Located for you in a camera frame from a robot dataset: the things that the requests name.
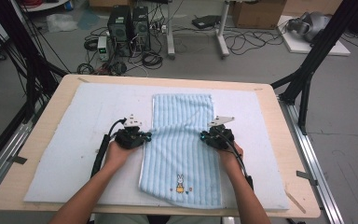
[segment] wooden table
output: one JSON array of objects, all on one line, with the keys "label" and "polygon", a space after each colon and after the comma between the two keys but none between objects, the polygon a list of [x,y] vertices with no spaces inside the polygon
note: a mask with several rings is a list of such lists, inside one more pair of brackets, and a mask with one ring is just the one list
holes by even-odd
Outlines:
[{"label": "wooden table", "polygon": [[[34,130],[19,154],[19,156],[28,159],[28,161],[23,165],[13,163],[0,186],[0,210],[57,211],[62,206],[61,203],[25,203],[23,198],[34,178],[34,172],[44,150],[54,135],[66,108],[71,103],[77,87],[83,82],[254,91],[263,112],[270,143],[274,150],[282,174],[284,189],[290,203],[289,210],[284,212],[268,212],[268,215],[270,217],[318,217],[321,214],[309,180],[296,176],[296,171],[304,172],[304,168],[276,95],[270,85],[183,79],[80,75],[68,75],[62,80],[44,113],[36,123]],[[222,217],[238,216],[236,209],[199,210],[182,207],[127,205],[97,205],[94,212]]]}]

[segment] desktop computer tower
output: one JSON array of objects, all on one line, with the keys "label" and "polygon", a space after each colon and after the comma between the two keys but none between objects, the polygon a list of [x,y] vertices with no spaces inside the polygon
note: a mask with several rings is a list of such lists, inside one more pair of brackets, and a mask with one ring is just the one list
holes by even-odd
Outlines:
[{"label": "desktop computer tower", "polygon": [[129,6],[113,6],[107,22],[112,49],[114,53],[122,57],[130,57],[135,45],[131,45],[134,38],[131,9]]},{"label": "desktop computer tower", "polygon": [[150,51],[150,30],[147,7],[136,7],[132,12],[136,51]]}]

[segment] person's left hand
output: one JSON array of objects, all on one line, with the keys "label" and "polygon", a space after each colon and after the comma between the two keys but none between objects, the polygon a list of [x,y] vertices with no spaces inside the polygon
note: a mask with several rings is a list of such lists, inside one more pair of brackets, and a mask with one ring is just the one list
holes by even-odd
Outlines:
[{"label": "person's left hand", "polygon": [[130,154],[136,149],[138,149],[138,147],[133,149],[125,149],[121,147],[116,141],[111,142],[109,144],[109,148],[106,151],[103,168],[109,169],[113,172],[120,169],[126,163],[126,160]]}]

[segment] cardboard box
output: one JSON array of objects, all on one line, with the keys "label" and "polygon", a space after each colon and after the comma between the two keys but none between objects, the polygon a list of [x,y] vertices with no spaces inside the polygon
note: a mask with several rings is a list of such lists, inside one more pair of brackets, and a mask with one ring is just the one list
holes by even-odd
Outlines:
[{"label": "cardboard box", "polygon": [[89,0],[91,7],[132,6],[131,0]]},{"label": "cardboard box", "polygon": [[334,15],[341,2],[342,0],[287,0],[283,15],[299,17],[307,11]]},{"label": "cardboard box", "polygon": [[256,4],[236,3],[232,18],[238,28],[275,29],[286,0],[259,0]]}]

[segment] table leg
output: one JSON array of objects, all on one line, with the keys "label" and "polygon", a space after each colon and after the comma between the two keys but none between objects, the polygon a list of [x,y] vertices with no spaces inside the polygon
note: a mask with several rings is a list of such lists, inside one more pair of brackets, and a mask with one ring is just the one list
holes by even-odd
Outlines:
[{"label": "table leg", "polygon": [[220,49],[222,50],[222,58],[226,58],[229,55],[226,40],[223,37],[223,32],[225,31],[226,19],[229,9],[229,1],[225,1],[223,6],[222,19],[220,20],[220,28],[216,30],[217,40],[219,42]]},{"label": "table leg", "polygon": [[175,46],[173,44],[173,33],[172,33],[172,0],[168,1],[168,22],[167,22],[167,47],[168,47],[168,57],[170,59],[175,59]]}]

